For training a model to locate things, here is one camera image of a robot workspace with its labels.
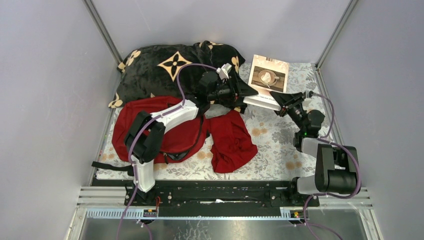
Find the black floral plush blanket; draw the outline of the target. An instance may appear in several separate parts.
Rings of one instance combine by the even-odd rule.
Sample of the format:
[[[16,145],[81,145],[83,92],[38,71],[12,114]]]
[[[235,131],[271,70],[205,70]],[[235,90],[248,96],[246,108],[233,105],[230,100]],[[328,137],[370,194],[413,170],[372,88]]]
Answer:
[[[157,44],[132,50],[121,61],[117,70],[121,80],[111,109],[152,97],[191,95],[209,66],[219,68],[231,64],[230,76],[239,74],[246,59],[233,46],[209,40],[186,44]]]

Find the red student backpack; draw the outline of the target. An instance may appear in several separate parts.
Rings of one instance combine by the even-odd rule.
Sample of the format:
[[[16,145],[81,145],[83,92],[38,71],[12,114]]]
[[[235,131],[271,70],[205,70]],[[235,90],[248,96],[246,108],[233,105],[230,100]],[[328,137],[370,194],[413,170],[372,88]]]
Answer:
[[[122,162],[128,161],[128,151],[151,114],[181,103],[173,96],[157,96],[127,103],[120,111],[112,132],[111,144]],[[173,128],[164,123],[153,122],[143,131],[134,146],[132,155],[139,156],[149,147],[155,153],[155,164],[177,164],[191,158],[203,147],[209,137],[209,119],[204,115],[185,121]]]

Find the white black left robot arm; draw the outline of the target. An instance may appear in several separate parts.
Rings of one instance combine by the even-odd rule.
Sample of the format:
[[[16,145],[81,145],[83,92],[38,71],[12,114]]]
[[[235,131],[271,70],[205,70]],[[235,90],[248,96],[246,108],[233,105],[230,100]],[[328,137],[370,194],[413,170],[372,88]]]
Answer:
[[[133,167],[136,199],[144,206],[155,200],[154,158],[159,154],[164,135],[173,128],[203,115],[212,101],[228,100],[236,104],[245,97],[258,95],[258,91],[243,80],[230,76],[232,65],[208,67],[203,73],[193,96],[182,96],[181,102],[164,110],[135,117],[124,143],[128,161]]]

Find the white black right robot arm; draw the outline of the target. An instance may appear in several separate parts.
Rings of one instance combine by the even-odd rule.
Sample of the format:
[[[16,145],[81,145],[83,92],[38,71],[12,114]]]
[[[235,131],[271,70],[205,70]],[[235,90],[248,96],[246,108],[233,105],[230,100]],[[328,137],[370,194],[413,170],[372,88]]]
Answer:
[[[307,195],[328,195],[341,199],[355,196],[362,184],[357,150],[320,138],[325,115],[316,109],[306,111],[303,107],[304,100],[315,96],[315,93],[271,91],[270,95],[280,106],[275,113],[280,117],[289,116],[299,128],[294,134],[293,146],[299,152],[315,158],[315,173],[293,178],[286,193],[287,201],[299,206]]]

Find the white beige cover book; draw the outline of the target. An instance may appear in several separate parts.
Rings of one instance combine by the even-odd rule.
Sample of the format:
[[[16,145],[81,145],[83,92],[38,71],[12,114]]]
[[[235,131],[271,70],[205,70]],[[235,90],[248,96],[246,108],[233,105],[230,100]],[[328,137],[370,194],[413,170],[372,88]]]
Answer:
[[[287,91],[289,68],[289,62],[255,54],[247,84],[258,94],[244,97],[243,102],[273,111],[280,110],[280,105],[270,92]]]

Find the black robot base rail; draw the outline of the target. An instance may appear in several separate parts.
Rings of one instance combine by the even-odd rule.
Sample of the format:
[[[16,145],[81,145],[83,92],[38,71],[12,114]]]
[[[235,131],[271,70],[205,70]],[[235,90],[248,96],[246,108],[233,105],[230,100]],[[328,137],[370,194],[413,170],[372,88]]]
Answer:
[[[147,193],[125,185],[126,206],[151,206],[159,217],[283,217],[283,209],[320,205],[291,181],[158,180]]]

